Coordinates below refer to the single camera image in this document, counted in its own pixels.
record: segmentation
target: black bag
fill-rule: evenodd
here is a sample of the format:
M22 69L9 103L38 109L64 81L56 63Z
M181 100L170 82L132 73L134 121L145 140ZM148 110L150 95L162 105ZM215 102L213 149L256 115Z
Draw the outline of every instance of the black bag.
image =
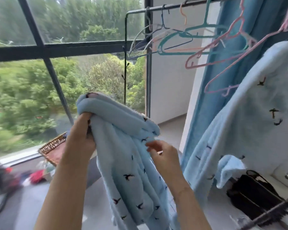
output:
M280 204L284 199L278 195L274 187L256 171L248 170L242 175L232 188L227 190L231 203L251 220ZM258 226L266 226L279 222L288 212L286 210L270 215Z

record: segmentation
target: blue curtain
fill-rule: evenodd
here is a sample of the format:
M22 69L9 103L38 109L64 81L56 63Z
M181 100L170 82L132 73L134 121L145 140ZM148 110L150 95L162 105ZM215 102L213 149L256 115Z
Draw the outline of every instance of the blue curtain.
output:
M239 4L240 0L228 0L223 2L218 23L230 26L234 19L236 19L241 13ZM244 31L249 33L255 39L260 40L268 33L277 31L279 29L288 8L288 0L245 0L244 7ZM240 23L238 22L235 24L233 31L237 32L239 27ZM223 73L209 86L209 90L217 90L220 88L226 88L229 85L241 83L247 72L253 67L257 60L261 58L263 53L274 43L283 40L288 40L288 32L269 38L265 43L257 47L242 61ZM214 50L218 50L220 52L228 49L239 50L243 49L244 46L245 39L242 37L237 37L229 40L226 44L226 48L223 48L223 46L219 44L214 48ZM221 54L209 55L208 62L222 60L230 57L231 55L232 54L227 54L225 52ZM233 61L234 60L210 65L205 68L200 95L192 116L190 130L181 160L181 168L183 171L203 133L208 128L217 113L226 105L231 96L234 94L234 90L231 90L227 97L223 97L220 93L204 93L204 88L212 78L223 71Z

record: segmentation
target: person's left hand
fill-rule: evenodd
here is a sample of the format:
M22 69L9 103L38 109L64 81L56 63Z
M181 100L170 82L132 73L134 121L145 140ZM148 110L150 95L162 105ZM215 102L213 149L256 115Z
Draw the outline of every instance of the person's left hand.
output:
M87 134L92 113L84 112L75 121L66 140L63 158L67 163L88 163L96 144L92 133Z

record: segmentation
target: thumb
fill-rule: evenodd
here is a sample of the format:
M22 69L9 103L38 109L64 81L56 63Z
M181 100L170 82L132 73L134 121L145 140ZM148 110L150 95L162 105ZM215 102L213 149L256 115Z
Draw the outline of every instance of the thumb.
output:
M155 159L157 159L157 157L159 157L159 154L157 153L156 150L154 150L151 147L148 147L147 151L149 152L151 158L153 159L153 161L155 162Z

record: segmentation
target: wicker basket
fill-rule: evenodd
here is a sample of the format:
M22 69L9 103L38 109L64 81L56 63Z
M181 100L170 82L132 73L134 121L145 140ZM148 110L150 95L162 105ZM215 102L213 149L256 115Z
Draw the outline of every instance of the wicker basket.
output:
M66 132L64 132L63 134L57 136L56 138L54 138L53 140L49 141L48 143L46 143L45 145L43 145L38 152L44 157L46 158L47 161L49 161L51 164L53 164L54 166L57 166L58 162L60 161L60 158L62 157L62 154L64 152L64 148L65 147L61 147L62 144L64 144L66 142ZM60 153L57 154L52 154L52 152L54 151L54 149L56 149L58 146L60 146Z

